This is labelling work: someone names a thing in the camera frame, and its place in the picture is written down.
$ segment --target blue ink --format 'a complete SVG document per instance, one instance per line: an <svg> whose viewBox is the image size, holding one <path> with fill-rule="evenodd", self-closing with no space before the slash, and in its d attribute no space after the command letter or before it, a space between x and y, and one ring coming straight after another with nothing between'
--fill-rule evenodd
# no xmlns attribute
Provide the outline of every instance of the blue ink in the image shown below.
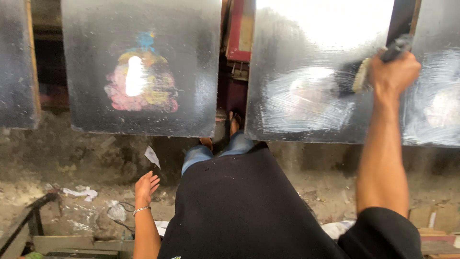
<svg viewBox="0 0 460 259"><path fill-rule="evenodd" d="M137 47L130 48L127 51L136 51L140 48L142 51L155 52L155 48L153 48L153 33L152 32L139 32L136 42L138 43Z"/></svg>

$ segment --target person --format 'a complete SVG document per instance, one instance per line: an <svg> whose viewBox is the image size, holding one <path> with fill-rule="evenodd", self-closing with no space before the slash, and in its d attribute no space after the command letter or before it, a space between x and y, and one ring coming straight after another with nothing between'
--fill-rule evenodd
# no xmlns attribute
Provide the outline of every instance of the person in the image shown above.
<svg viewBox="0 0 460 259"><path fill-rule="evenodd" d="M134 258L422 258L420 235L407 219L399 96L419 75L406 52L370 65L374 106L356 179L357 220L337 242L320 227L265 143L252 146L237 120L230 147L213 158L206 146L185 157L175 215L163 241L149 209L135 214ZM202 143L209 146L209 141ZM136 209L147 207L159 179L136 183Z"/></svg>

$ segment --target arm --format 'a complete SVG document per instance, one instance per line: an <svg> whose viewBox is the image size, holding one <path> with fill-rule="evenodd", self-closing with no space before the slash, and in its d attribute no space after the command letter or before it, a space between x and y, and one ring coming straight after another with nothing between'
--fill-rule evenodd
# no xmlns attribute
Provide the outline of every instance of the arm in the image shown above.
<svg viewBox="0 0 460 259"><path fill-rule="evenodd" d="M152 174L152 171L148 172L136 183L136 209L149 206L150 196L159 186L160 179ZM134 221L136 222L136 237L134 238L133 259L156 259L160 251L161 240L152 213L149 209L138 211L134 216Z"/></svg>
<svg viewBox="0 0 460 259"><path fill-rule="evenodd" d="M399 95L419 75L420 64L406 52L384 64L371 61L374 108L356 180L356 211L383 207L408 216L409 193L401 153Z"/></svg>

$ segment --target silver bracelet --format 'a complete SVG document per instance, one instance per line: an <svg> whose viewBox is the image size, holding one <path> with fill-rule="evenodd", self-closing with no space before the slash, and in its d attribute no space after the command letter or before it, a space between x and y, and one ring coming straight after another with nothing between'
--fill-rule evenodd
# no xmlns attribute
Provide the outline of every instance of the silver bracelet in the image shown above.
<svg viewBox="0 0 460 259"><path fill-rule="evenodd" d="M145 210L145 209L150 209L150 210L151 210L152 207L147 206L147 207L139 208L139 209L135 210L135 211L132 213L132 216L134 217L134 215L136 215L136 213L138 213L138 212L141 211L141 210Z"/></svg>

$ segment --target blue jeans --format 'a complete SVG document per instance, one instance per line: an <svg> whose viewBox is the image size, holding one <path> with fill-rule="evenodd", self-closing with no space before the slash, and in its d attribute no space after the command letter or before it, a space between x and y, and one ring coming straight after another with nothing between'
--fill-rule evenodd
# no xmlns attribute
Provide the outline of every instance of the blue jeans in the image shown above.
<svg viewBox="0 0 460 259"><path fill-rule="evenodd" d="M225 148L224 152L219 157L246 154L253 147L253 141L247 139L244 136L243 130L239 130L232 135L229 145ZM202 145L192 147L185 154L184 165L182 166L182 175L187 170L187 168L189 168L194 163L206 161L212 158L214 158L214 156L209 148Z"/></svg>

